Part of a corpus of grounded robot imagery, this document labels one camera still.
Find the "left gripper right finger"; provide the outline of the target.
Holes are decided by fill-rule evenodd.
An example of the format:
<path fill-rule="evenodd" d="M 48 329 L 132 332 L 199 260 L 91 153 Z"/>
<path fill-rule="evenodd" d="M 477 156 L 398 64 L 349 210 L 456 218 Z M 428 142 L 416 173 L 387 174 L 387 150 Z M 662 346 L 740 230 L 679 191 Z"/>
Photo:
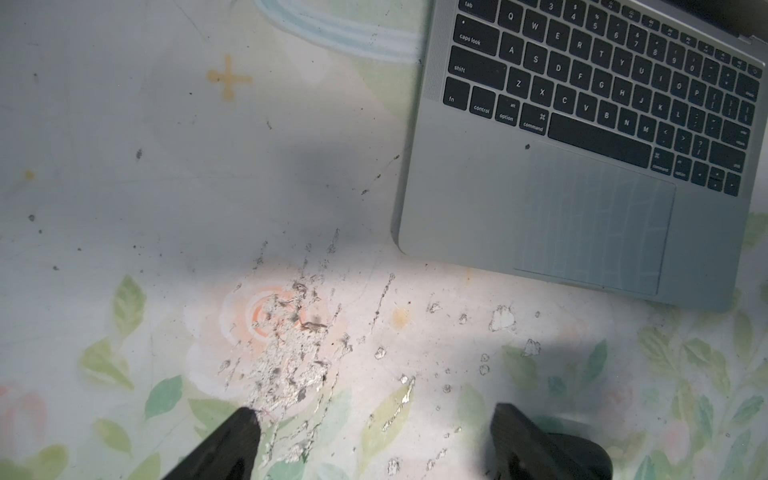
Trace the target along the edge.
<path fill-rule="evenodd" d="M 496 479 L 613 478 L 607 451 L 582 437 L 549 433 L 510 403 L 498 403 L 490 422 Z"/>

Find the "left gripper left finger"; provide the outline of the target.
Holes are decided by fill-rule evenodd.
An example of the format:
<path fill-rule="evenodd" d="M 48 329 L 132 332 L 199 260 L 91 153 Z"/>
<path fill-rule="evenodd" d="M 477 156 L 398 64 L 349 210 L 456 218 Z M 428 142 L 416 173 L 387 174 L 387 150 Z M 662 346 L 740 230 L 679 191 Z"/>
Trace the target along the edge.
<path fill-rule="evenodd" d="M 256 411 L 240 407 L 164 479 L 250 479 L 260 439 L 261 428 Z"/>

